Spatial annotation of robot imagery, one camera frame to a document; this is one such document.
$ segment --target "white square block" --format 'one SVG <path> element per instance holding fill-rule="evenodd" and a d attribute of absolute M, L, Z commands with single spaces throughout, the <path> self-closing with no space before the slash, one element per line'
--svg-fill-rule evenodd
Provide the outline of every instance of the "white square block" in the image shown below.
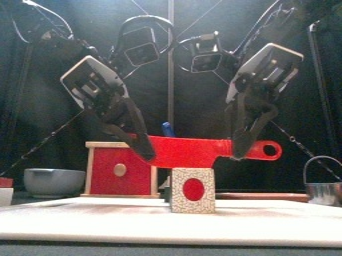
<path fill-rule="evenodd" d="M 215 181 L 211 168 L 174 168 L 171 172 L 171 212 L 214 213 Z"/>

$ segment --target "white table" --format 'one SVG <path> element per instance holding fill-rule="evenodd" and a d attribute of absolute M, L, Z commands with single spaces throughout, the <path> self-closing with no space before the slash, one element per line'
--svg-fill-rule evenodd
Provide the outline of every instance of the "white table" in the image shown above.
<path fill-rule="evenodd" d="M 342 208 L 217 200 L 215 214 L 162 199 L 79 197 L 0 208 L 0 239 L 138 244 L 342 247 Z"/>

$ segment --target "wooden block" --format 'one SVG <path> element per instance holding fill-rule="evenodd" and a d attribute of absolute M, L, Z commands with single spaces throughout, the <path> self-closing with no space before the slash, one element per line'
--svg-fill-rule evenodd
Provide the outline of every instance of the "wooden block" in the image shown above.
<path fill-rule="evenodd" d="M 0 177 L 0 188 L 12 188 L 14 179 Z"/>
<path fill-rule="evenodd" d="M 123 142 L 87 142 L 90 148 L 86 195 L 154 196 L 157 167 Z"/>
<path fill-rule="evenodd" d="M 171 212 L 215 212 L 215 182 L 211 168 L 173 169 Z"/>

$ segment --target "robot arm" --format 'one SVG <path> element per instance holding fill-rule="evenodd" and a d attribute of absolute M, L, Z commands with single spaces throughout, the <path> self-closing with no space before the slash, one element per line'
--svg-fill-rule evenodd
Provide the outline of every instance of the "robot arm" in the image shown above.
<path fill-rule="evenodd" d="M 20 39 L 28 44 L 43 45 L 48 57 L 59 59 L 70 67 L 60 81 L 79 107 L 98 121 L 102 132 L 115 140 L 119 138 L 124 141 L 145 159 L 153 159 L 155 151 L 143 116 L 130 98 L 122 75 L 124 67 L 131 65 L 138 68 L 157 61 L 173 49 L 175 36 L 170 21 L 151 15 L 128 19 L 106 59 L 95 47 L 74 37 L 66 20 L 51 10 L 31 0 L 4 0 L 0 4 Z M 136 27 L 139 23 L 157 23 L 167 27 L 173 40 L 166 47 L 157 45 L 150 27 L 127 32 L 127 28 L 132 25 Z"/>

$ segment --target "gray bowl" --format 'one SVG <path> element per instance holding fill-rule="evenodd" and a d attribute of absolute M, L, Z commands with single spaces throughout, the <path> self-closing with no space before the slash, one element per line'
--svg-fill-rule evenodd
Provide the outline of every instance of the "gray bowl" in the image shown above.
<path fill-rule="evenodd" d="M 24 186 L 36 198 L 62 198 L 80 193 L 86 172 L 66 169 L 24 170 Z"/>

